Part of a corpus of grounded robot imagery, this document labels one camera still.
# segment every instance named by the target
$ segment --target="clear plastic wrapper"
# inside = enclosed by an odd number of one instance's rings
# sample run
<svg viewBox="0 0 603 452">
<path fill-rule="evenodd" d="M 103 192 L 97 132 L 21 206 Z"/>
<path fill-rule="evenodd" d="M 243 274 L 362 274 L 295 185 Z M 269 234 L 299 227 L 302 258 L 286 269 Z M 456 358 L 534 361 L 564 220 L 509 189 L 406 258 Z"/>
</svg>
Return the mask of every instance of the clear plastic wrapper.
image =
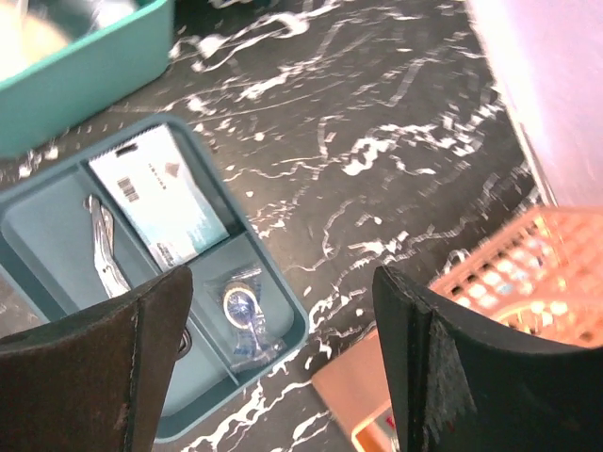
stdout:
<svg viewBox="0 0 603 452">
<path fill-rule="evenodd" d="M 222 308 L 236 333 L 231 364 L 234 372 L 266 365 L 285 349 L 283 340 L 266 328 L 261 308 L 261 274 L 262 268 L 252 264 L 205 284 L 208 295 Z"/>
</svg>

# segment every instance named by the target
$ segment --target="teal plastic tray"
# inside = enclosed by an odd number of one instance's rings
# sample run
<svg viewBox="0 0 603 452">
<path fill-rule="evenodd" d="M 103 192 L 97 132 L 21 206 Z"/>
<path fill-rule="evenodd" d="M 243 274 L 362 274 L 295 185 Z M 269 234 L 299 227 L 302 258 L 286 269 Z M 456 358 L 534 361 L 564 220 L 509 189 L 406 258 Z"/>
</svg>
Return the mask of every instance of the teal plastic tray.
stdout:
<svg viewBox="0 0 603 452">
<path fill-rule="evenodd" d="M 173 0 L 139 0 L 139 5 L 118 23 L 0 81 L 0 157 L 41 145 L 166 70 Z"/>
<path fill-rule="evenodd" d="M 205 282 L 259 263 L 267 328 L 286 344 L 282 360 L 307 337 L 308 318 L 243 211 L 186 124 L 155 115 L 0 194 L 0 272 L 43 321 L 55 321 L 106 299 L 93 265 L 90 213 L 94 194 L 115 218 L 115 256 L 126 279 L 139 285 L 160 273 L 133 228 L 91 172 L 88 161 L 153 126 L 166 123 L 228 238 L 188 263 L 194 296 L 187 326 L 192 349 L 176 362 L 156 440 L 172 441 L 266 374 L 278 361 L 239 374 L 230 371 L 235 332 Z"/>
</svg>

